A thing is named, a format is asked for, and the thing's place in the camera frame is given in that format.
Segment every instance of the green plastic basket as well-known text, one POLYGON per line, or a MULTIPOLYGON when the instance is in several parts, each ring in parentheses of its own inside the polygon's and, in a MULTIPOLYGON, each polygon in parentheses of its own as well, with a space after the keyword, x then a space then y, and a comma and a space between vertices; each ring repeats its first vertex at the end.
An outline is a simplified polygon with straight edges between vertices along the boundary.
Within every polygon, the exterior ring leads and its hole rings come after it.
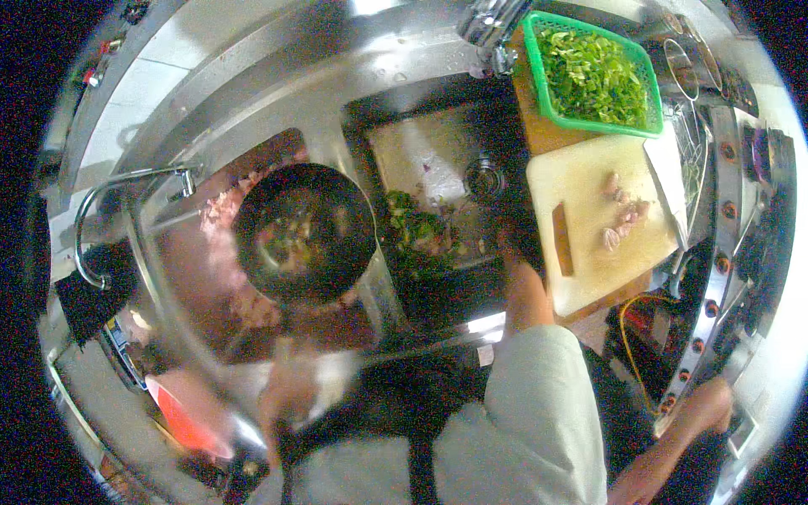
POLYGON ((633 42, 603 28, 583 23, 577 19, 550 14, 549 12, 533 11, 524 17, 524 45, 528 50, 528 60, 533 71, 533 81, 536 83, 536 94, 539 101, 539 112, 562 128, 575 128, 591 130, 600 133, 622 133, 636 137, 659 138, 663 131, 662 101, 659 98, 659 87, 654 74, 654 67, 645 49, 633 42), (637 65, 637 77, 647 90, 648 111, 646 113, 646 127, 644 129, 623 126, 620 124, 602 123, 600 121, 578 120, 560 116, 550 102, 550 93, 545 77, 545 66, 541 61, 541 51, 537 43, 536 33, 545 29, 560 32, 576 31, 578 33, 596 33, 609 40, 621 44, 625 55, 637 65))

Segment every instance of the black bowl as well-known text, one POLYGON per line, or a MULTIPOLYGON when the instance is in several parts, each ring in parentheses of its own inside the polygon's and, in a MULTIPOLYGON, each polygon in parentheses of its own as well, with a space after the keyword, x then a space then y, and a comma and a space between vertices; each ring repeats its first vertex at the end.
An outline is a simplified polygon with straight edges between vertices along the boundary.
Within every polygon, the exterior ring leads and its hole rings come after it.
POLYGON ((350 289, 376 251, 376 223, 368 197, 345 175, 317 163, 270 172, 249 193, 233 223, 238 263, 272 300, 327 303, 350 289), (264 252, 259 233, 278 219, 308 213, 322 257, 304 271, 285 271, 264 252))

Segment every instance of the white cutting board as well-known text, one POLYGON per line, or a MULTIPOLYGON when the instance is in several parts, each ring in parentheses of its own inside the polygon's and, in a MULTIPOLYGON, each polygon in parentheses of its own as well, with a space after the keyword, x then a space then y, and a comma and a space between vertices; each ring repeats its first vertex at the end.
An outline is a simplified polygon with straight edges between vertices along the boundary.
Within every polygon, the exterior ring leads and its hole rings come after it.
POLYGON ((580 142, 528 163, 527 176, 557 315, 568 316, 621 288, 677 248, 675 233, 659 203, 642 144, 644 138, 607 135, 580 142), (602 229, 614 225, 617 204, 600 194, 612 172, 632 200, 651 202, 613 252, 603 247, 602 229), (573 273, 563 276, 558 262, 553 210, 564 204, 573 273))

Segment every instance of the wok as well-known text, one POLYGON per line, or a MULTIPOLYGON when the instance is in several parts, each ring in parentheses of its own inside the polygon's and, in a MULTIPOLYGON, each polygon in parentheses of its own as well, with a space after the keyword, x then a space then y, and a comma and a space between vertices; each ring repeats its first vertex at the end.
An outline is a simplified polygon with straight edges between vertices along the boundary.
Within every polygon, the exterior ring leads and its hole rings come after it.
POLYGON ((335 300, 364 273, 377 247, 368 197, 317 163, 270 172, 247 193, 233 229, 249 281, 284 305, 335 300))

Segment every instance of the faucet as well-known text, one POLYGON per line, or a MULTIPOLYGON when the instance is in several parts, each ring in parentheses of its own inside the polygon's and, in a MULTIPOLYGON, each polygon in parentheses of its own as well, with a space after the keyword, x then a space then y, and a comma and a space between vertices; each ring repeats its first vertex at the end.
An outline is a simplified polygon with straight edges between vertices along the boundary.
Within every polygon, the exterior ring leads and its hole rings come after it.
POLYGON ((516 51, 505 48, 532 0, 475 0, 463 12, 457 34, 470 44, 485 49, 481 58, 497 75, 513 73, 516 51))
POLYGON ((182 197, 188 197, 194 194, 196 191, 196 184, 194 183, 194 179, 191 176, 191 170, 195 170, 201 168, 201 164, 195 162, 178 162, 172 163, 168 166, 162 166, 158 168, 145 168, 143 170, 134 170, 131 172, 127 172, 122 175, 118 175, 117 177, 113 177, 108 181, 105 181, 97 186, 92 187, 84 200, 82 200, 81 204, 78 206, 78 211, 76 212, 76 241, 75 241, 75 255, 74 259, 76 262, 76 270, 78 273, 84 277, 88 283, 94 285, 96 288, 102 290, 108 290, 111 288, 109 276, 106 275, 98 275, 86 265, 86 261, 84 259, 84 253, 82 252, 82 227, 84 225, 84 218, 87 215, 87 212, 90 210, 90 206, 95 200, 95 197, 103 190, 108 189, 114 186, 120 186, 123 183, 126 183, 130 180, 140 179, 142 177, 157 175, 157 174, 166 174, 166 173, 173 173, 179 177, 180 184, 182 185, 181 195, 182 197))

